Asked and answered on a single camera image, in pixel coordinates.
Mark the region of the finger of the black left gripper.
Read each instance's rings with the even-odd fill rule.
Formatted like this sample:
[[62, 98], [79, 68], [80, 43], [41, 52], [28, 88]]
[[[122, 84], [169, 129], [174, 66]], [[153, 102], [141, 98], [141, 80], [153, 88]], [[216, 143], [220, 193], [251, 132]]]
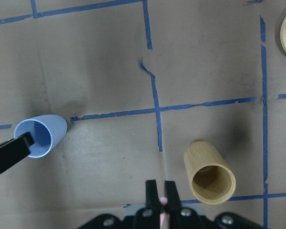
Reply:
[[0, 174], [27, 157], [34, 140], [30, 132], [0, 144]]

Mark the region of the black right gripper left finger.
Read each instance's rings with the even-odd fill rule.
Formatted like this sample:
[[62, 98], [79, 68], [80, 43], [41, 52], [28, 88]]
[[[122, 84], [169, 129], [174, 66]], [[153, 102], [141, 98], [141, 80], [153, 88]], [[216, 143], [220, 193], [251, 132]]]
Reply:
[[156, 180], [147, 180], [145, 182], [145, 206], [158, 212], [161, 210]]

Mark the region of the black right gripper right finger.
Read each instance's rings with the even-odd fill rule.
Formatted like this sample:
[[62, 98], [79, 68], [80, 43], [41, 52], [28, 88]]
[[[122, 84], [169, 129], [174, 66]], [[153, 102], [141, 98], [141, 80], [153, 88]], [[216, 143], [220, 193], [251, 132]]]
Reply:
[[181, 209], [182, 204], [174, 181], [164, 182], [164, 196], [167, 198], [166, 212], [174, 212]]

